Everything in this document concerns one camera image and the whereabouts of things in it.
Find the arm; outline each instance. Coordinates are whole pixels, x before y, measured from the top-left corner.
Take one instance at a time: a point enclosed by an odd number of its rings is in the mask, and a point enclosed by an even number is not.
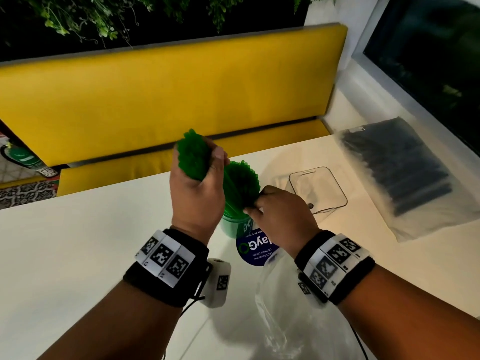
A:
[[[173,154],[170,173],[172,228],[207,245],[225,208],[223,149],[211,140],[212,163],[202,182],[190,179]],[[182,308],[169,306],[120,281],[95,307],[39,357],[39,360],[159,360]]]
[[[246,213],[295,258],[320,231],[314,216],[294,194],[271,186],[262,193]],[[378,265],[338,307],[380,360],[470,360],[480,354],[480,321]]]

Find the tabletop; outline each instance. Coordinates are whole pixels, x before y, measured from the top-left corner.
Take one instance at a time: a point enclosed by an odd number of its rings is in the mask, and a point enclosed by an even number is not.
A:
[[[480,315],[480,223],[399,243],[333,136],[233,158],[245,160],[261,186],[285,188],[288,176],[328,167],[348,204],[320,226],[367,248],[393,273],[474,316]],[[169,173],[0,210],[0,358],[34,359],[122,278],[134,255],[171,221]],[[255,306],[261,268],[245,263],[217,228],[210,257],[232,266],[222,308],[197,303],[178,322],[173,359],[263,359]]]

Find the qr code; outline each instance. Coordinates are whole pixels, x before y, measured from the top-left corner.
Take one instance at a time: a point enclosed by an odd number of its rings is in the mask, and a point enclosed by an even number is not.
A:
[[[298,286],[300,287],[303,294],[305,294],[305,295],[310,294],[310,290],[308,289],[307,285],[305,285],[302,282],[298,282]]]
[[[183,259],[183,257],[177,254],[167,267],[166,271],[171,273],[175,278],[180,279],[189,264],[190,263],[187,260]]]
[[[350,256],[348,252],[345,251],[339,244],[335,244],[333,248],[328,250],[328,255],[337,262],[337,264],[342,264]]]
[[[350,250],[352,253],[356,252],[358,249],[361,249],[362,247],[360,245],[357,245],[356,242],[353,242],[352,240],[350,240],[348,237],[343,239],[343,240],[340,240],[340,244],[342,244],[343,246],[345,246],[345,248],[347,248],[348,250]]]
[[[165,263],[170,259],[172,254],[173,254],[172,249],[167,248],[164,244],[160,244],[160,246],[155,250],[155,252],[150,257],[150,259],[152,259],[159,266],[164,266]]]
[[[229,284],[229,276],[228,275],[219,275],[218,282],[216,284],[216,290],[226,290]]]
[[[325,284],[327,283],[327,279],[322,277],[322,275],[317,272],[315,269],[310,274],[311,281],[321,290],[324,288]]]
[[[327,279],[330,279],[332,275],[337,271],[338,266],[336,266],[332,260],[328,259],[327,256],[324,256],[317,264],[316,268],[323,274]]]
[[[145,254],[148,255],[148,252],[152,250],[155,245],[158,243],[158,240],[154,238],[153,236],[148,240],[145,245],[142,246],[141,251]]]

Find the hand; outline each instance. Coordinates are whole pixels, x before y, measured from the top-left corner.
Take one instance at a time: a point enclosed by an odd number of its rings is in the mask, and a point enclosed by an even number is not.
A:
[[[212,149],[210,168],[203,181],[189,178],[179,168],[179,152],[173,149],[170,171],[172,229],[181,231],[207,245],[225,209],[223,168],[230,163],[227,153],[212,140],[204,138]]]
[[[286,190],[265,186],[248,214],[276,245],[292,258],[321,230],[305,201]]]

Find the wristband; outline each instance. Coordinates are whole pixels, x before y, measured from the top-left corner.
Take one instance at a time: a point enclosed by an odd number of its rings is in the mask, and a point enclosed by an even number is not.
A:
[[[295,258],[295,264],[327,298],[338,305],[375,266],[369,252],[343,234],[324,230]]]
[[[123,280],[173,307],[183,307],[205,278],[208,248],[175,229],[157,230]]]

